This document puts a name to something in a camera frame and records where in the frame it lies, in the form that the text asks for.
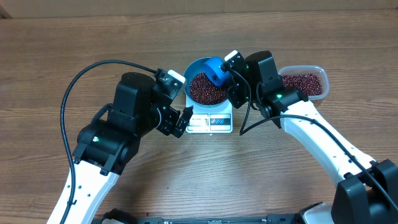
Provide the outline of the blue metal bowl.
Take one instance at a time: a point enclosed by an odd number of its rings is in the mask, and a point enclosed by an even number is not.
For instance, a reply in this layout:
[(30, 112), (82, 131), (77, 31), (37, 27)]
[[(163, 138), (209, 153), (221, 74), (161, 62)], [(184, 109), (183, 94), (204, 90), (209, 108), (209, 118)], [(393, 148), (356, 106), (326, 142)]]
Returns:
[(188, 93), (188, 89), (189, 89), (189, 84), (192, 80), (192, 78), (197, 75), (198, 73), (204, 72), (203, 71), (203, 63), (208, 60), (209, 57), (205, 57), (205, 58), (200, 58), (194, 62), (192, 62), (186, 69), (185, 73), (184, 73), (184, 77), (187, 80), (187, 85), (184, 89), (184, 93), (185, 93), (185, 104), (186, 104), (186, 98), (191, 98), (191, 96)]

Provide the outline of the blue plastic scoop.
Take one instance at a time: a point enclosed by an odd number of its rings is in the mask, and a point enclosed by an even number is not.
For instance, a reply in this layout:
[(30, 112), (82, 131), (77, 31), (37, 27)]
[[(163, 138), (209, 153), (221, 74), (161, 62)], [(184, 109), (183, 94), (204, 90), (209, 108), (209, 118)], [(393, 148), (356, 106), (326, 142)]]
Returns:
[(223, 61), (219, 57), (211, 57), (203, 63), (203, 71), (208, 79), (217, 87), (230, 81), (230, 73), (221, 69)]

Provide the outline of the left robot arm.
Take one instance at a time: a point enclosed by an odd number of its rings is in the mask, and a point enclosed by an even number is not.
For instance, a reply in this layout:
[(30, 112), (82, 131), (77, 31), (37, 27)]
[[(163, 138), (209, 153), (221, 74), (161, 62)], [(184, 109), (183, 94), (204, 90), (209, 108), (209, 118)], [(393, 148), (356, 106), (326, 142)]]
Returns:
[(142, 137), (153, 129), (182, 136), (193, 108), (177, 111), (171, 103), (186, 84), (185, 77), (161, 68), (154, 77), (137, 72), (122, 75), (113, 102), (104, 105), (78, 134), (73, 167), (49, 223), (91, 223), (137, 154)]

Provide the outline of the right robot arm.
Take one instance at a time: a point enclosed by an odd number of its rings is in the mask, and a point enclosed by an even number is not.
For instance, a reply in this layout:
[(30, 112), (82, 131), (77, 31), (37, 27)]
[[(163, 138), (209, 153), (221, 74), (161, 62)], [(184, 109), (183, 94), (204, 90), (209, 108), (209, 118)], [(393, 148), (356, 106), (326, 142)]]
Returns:
[(255, 104), (262, 122), (273, 121), (320, 163), (335, 185), (333, 203), (319, 202), (266, 223), (397, 223), (397, 166), (378, 162), (347, 141), (302, 91), (286, 87), (269, 51), (243, 57), (232, 51), (211, 80), (228, 84), (233, 107)]

